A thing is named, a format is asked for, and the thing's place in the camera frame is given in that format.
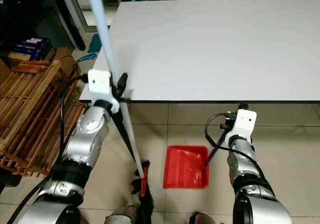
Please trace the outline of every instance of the broom handle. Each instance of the broom handle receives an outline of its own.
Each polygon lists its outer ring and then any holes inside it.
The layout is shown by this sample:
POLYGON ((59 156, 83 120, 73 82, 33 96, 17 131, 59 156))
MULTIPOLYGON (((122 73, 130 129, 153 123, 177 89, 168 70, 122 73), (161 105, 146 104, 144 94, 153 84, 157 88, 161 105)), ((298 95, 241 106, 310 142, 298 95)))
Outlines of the broom handle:
MULTIPOLYGON (((107 25, 105 22, 105 20, 106 20, 105 10, 103 9, 102 0, 90 0, 90 4, 92 7, 93 15, 96 20, 96 25, 97 25, 97 29, 99 32, 100 40, 101 40, 101 43, 103 46, 105 57, 107 59, 107 64, 109 66, 109 70, 112 73, 112 80, 113 80, 113 83, 115 85, 117 85, 120 75, 119 75, 118 67, 116 65, 115 58, 114 58, 114 55, 112 52, 108 28, 107 28, 107 25)), ((141 165, 138 149, 136 147, 137 146, 136 139, 134 136, 135 134, 133 132, 134 130, 132 128, 132 123, 131 123, 130 116, 129 116, 128 105, 127 105, 127 103, 121 102, 120 107, 121 107, 121 112, 122 112, 125 128, 128 133, 130 144, 132 147, 133 155, 136 159, 135 161, 136 161, 139 175, 141 178, 144 178, 145 175, 143 173, 144 171, 143 171, 143 168, 141 165)))

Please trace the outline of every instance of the tile floor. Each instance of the tile floor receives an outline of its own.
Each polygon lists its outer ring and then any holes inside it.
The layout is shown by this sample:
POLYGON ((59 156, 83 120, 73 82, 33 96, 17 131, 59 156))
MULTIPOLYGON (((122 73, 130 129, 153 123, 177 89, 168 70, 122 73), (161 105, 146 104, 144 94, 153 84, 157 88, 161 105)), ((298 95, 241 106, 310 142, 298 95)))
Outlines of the tile floor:
MULTIPOLYGON (((74 56, 85 53, 75 51, 74 56)), ((87 63, 83 71, 91 68, 87 63)), ((206 189, 163 189, 166 149, 170 145, 205 145, 204 124, 233 104, 131 104, 130 114, 141 158, 151 161, 149 185, 155 212, 154 224, 187 224, 190 213, 209 213, 217 224, 232 223, 233 190, 228 178, 228 153, 220 151, 210 164, 206 189)), ((257 126, 253 143, 260 166, 277 198, 286 206, 293 224, 320 223, 320 106, 311 104, 255 104, 257 126)), ((219 124, 211 135, 218 138, 219 124)), ((99 160, 86 185, 81 212, 89 223, 103 223, 113 210, 131 202, 129 183, 135 165, 114 125, 110 125, 99 160)), ((23 178, 0 196, 0 224, 6 223, 17 204, 40 181, 23 178)))

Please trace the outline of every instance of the dustpan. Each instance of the dustpan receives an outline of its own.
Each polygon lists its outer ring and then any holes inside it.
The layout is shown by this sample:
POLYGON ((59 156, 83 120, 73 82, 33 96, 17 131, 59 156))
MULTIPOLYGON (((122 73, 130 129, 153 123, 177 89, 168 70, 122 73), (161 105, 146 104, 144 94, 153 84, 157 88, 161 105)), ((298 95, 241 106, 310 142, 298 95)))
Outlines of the dustpan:
POLYGON ((209 166, 206 146, 174 145, 166 152, 164 188, 206 188, 209 183, 209 166))

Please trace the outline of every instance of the wooden rack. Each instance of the wooden rack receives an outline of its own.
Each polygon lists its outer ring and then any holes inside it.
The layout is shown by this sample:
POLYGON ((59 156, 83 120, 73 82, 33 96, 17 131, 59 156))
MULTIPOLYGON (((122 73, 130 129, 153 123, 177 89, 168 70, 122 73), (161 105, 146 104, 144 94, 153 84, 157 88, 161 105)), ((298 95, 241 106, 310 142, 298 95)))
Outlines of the wooden rack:
MULTIPOLYGON (((60 98, 66 81, 60 62, 54 61, 36 74, 13 72, 1 85, 1 168, 23 176, 48 175, 60 146, 60 98)), ((65 137, 86 106, 78 101, 75 85, 65 97, 65 137)))

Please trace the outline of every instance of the black broom bristles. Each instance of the black broom bristles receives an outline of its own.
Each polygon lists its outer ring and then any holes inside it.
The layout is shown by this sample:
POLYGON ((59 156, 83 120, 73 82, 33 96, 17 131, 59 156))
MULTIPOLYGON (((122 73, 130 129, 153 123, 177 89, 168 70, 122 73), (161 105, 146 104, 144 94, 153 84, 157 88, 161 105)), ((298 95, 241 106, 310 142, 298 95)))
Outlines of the black broom bristles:
MULTIPOLYGON (((150 166, 150 162, 148 160, 142 162, 142 168, 148 170, 150 166)), ((135 175, 139 176, 138 170, 135 171, 135 175)), ((151 215, 154 209, 153 198, 151 196, 150 188, 148 185, 148 178, 146 180, 146 191, 144 193, 144 197, 141 197, 141 179, 135 179, 131 182, 133 186, 132 194, 138 194, 140 206, 137 209, 137 217, 136 224, 151 224, 151 215)))

